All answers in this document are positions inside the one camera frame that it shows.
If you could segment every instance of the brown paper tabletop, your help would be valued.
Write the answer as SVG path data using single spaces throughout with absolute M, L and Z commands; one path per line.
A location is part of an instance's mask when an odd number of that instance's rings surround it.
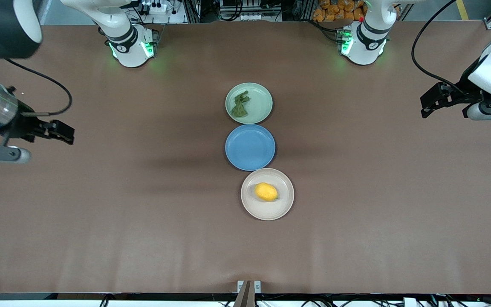
M 45 27 L 21 63 L 66 85 L 56 140 L 14 140 L 33 158 L 0 164 L 0 292 L 491 293 L 491 122 L 462 106 L 420 115 L 436 80 L 397 23 L 382 57 L 351 64 L 307 23 L 166 28 L 158 57 L 129 69 L 94 26 Z M 480 21 L 434 23 L 417 58 L 458 80 L 491 40 Z M 291 211 L 251 217 L 249 174 L 230 166 L 228 91 L 273 96 L 269 167 L 294 183 Z M 0 60 L 0 83 L 36 111 L 55 85 Z

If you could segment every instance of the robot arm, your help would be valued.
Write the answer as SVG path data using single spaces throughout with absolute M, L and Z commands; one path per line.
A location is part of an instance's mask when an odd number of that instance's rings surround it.
M 32 0 L 0 0 L 0 58 L 29 58 L 41 44 L 41 27 L 33 10 Z M 60 121 L 44 122 L 25 116 L 33 110 L 0 84 L 0 162 L 26 163 L 26 149 L 8 146 L 10 138 L 33 142 L 35 137 L 59 139 L 73 143 L 74 130 Z
M 158 33 L 132 25 L 120 6 L 131 0 L 60 0 L 90 17 L 109 40 L 113 56 L 126 67 L 138 67 L 154 56 Z
M 424 0 L 369 0 L 365 4 L 369 10 L 363 21 L 354 21 L 339 33 L 339 39 L 345 41 L 339 45 L 339 52 L 353 63 L 368 65 L 374 63 L 384 52 L 387 35 L 397 20 L 395 2 L 416 3 Z
M 463 110 L 465 118 L 491 120 L 491 43 L 480 58 L 465 70 L 456 87 L 463 93 L 443 82 L 427 91 L 420 98 L 422 117 L 426 118 L 442 107 L 467 103 L 468 106 Z
M 132 25 L 119 8 L 131 0 L 61 0 L 88 15 L 109 39 L 113 56 L 127 67 L 142 65 L 154 56 L 153 31 Z M 43 36 L 32 0 L 0 0 L 0 58 L 29 58 L 39 48 Z M 74 129 L 53 120 L 44 122 L 31 116 L 33 109 L 17 99 L 14 88 L 0 84 L 0 162 L 26 163 L 31 154 L 8 146 L 10 138 L 33 142 L 35 137 L 58 139 L 73 144 Z

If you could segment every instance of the black cable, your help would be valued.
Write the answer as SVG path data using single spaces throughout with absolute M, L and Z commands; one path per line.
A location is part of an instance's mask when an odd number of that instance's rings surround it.
M 427 26 L 442 12 L 444 11 L 447 7 L 449 7 L 451 4 L 453 4 L 454 2 L 456 2 L 456 0 L 450 0 L 447 4 L 445 4 L 440 10 L 438 10 L 437 12 L 435 12 L 435 15 L 431 16 L 431 18 L 425 23 L 425 25 L 423 25 L 422 29 L 419 31 L 417 37 L 414 39 L 414 42 L 413 42 L 413 48 L 410 52 L 412 58 L 413 58 L 413 62 L 414 62 L 414 65 L 416 65 L 416 67 L 421 70 L 421 72 L 423 72 L 424 74 L 430 76 L 431 78 L 436 78 L 437 80 L 441 81 L 441 82 L 444 82 L 450 86 L 452 86 L 454 89 L 456 89 L 458 92 L 460 92 L 462 95 L 464 96 L 468 96 L 466 93 L 464 93 L 464 91 L 462 91 L 460 88 L 458 88 L 458 86 L 448 80 L 446 80 L 445 78 L 443 77 L 440 77 L 440 76 L 437 76 L 436 74 L 433 74 L 429 71 L 427 71 L 425 68 L 423 68 L 420 64 L 418 64 L 417 60 L 416 60 L 416 55 L 415 55 L 415 50 L 416 50 L 416 44 L 418 43 L 418 40 L 419 40 L 419 37 L 422 35 L 423 31 L 425 30 L 425 28 L 427 28 Z
M 278 15 L 276 15 L 276 18 L 274 19 L 274 22 L 278 21 L 278 17 L 281 14 L 281 11 L 282 11 L 282 9 L 280 9 L 280 12 L 278 13 Z
M 448 296 L 445 296 L 445 299 L 446 299 L 446 305 L 448 307 L 454 307 L 454 304 L 450 301 L 450 299 L 448 299 Z
M 335 29 L 329 29 L 329 28 L 326 28 L 326 27 L 322 27 L 319 23 L 316 23 L 314 22 L 313 20 L 310 20 L 310 19 L 300 19 L 299 21 L 306 21 L 307 23 L 309 23 L 310 25 L 313 25 L 314 27 L 322 30 L 322 31 L 327 31 L 327 32 L 331 32 L 331 33 L 337 33 L 337 30 Z
M 300 307 L 304 307 L 308 302 L 312 302 L 312 303 L 316 304 L 318 307 L 321 307 L 321 305 L 316 303 L 316 301 L 312 301 L 312 300 L 308 300 L 308 301 L 304 302 Z
M 343 43 L 344 41 L 341 41 L 341 40 L 338 40 L 338 39 L 334 39 L 333 37 L 330 37 L 326 32 L 330 32 L 330 33 L 337 33 L 337 30 L 335 29 L 329 29 L 329 28 L 326 28 L 326 27 L 322 27 L 319 25 L 319 23 L 315 23 L 314 21 L 310 20 L 310 19 L 301 19 L 300 21 L 306 21 L 307 23 L 309 23 L 310 25 L 313 25 L 314 27 L 320 29 L 321 33 L 323 33 L 323 35 L 330 41 L 333 41 L 335 43 Z
M 465 304 L 464 304 L 462 301 L 459 301 L 459 300 L 457 300 L 457 299 L 455 299 L 455 298 L 451 297 L 450 295 L 448 295 L 448 297 L 449 297 L 451 300 L 458 302 L 458 304 L 460 304 L 462 307 L 469 307 L 468 305 L 465 305 Z
M 202 16 L 200 16 L 200 13 L 196 10 L 196 6 L 194 5 L 193 3 L 193 0 L 190 0 L 191 2 L 191 9 L 196 13 L 196 15 L 198 16 L 198 20 L 200 20 L 200 22 L 202 22 Z
M 403 303 L 390 303 L 389 301 L 383 301 L 384 303 L 392 306 L 398 306 L 398 307 L 403 307 Z
M 356 298 L 355 299 L 351 299 L 351 300 L 347 301 L 346 303 L 343 303 L 341 305 L 341 307 L 344 307 L 344 306 L 348 305 L 349 303 L 351 303 L 352 301 L 356 301 L 356 300 L 357 300 Z
M 138 9 L 133 5 L 132 5 L 132 8 L 136 11 L 136 14 L 138 14 L 138 18 L 140 19 L 140 25 L 144 26 L 145 22 L 144 22 L 142 16 L 140 15 L 140 12 L 138 12 Z
M 37 72 L 35 70 L 32 70 L 31 68 L 27 68 L 26 66 L 23 66 L 21 64 L 18 64 L 16 63 L 15 61 L 13 60 L 10 60 L 10 59 L 6 59 L 7 62 L 15 65 L 15 66 L 18 66 L 19 68 L 22 68 L 23 70 L 26 70 L 27 72 L 31 72 L 33 74 L 36 74 L 40 77 L 43 77 L 43 78 L 46 78 L 47 80 L 53 82 L 54 84 L 60 86 L 64 92 L 66 92 L 66 94 L 68 95 L 68 105 L 66 105 L 63 109 L 61 109 L 60 111 L 56 111 L 56 112 L 34 112 L 34 113 L 22 113 L 23 116 L 30 116 L 30 117 L 35 117 L 35 116 L 55 116 L 55 115 L 60 115 L 61 113 L 64 113 L 66 112 L 67 110 L 70 109 L 70 107 L 72 106 L 72 103 L 73 103 L 73 97 L 72 97 L 72 94 L 70 93 L 70 91 L 66 88 L 66 86 L 64 86 L 63 84 L 61 84 L 60 82 L 54 80 L 53 78 L 45 75 L 45 74 L 41 74 L 40 72 Z
M 224 20 L 224 21 L 234 21 L 236 20 L 238 17 L 240 17 L 240 14 L 242 13 L 242 9 L 243 9 L 243 3 L 242 3 L 242 0 L 234 0 L 236 1 L 236 9 L 234 10 L 234 14 L 232 14 L 232 17 L 230 17 L 229 19 L 225 19 L 223 17 L 220 17 L 220 20 Z
M 104 295 L 104 298 L 101 300 L 100 307 L 107 307 L 109 304 L 109 299 L 115 299 L 115 296 L 111 293 Z

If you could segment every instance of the blue plate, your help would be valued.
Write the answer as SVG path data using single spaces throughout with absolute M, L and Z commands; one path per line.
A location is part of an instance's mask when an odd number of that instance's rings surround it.
M 242 125 L 226 138 L 226 157 L 243 171 L 256 171 L 274 158 L 276 142 L 270 132 L 259 125 Z

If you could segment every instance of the lemon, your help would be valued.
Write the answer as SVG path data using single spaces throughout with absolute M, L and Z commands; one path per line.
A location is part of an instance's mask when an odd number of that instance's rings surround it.
M 255 194 L 267 202 L 273 202 L 278 199 L 278 190 L 266 182 L 261 182 L 255 186 Z

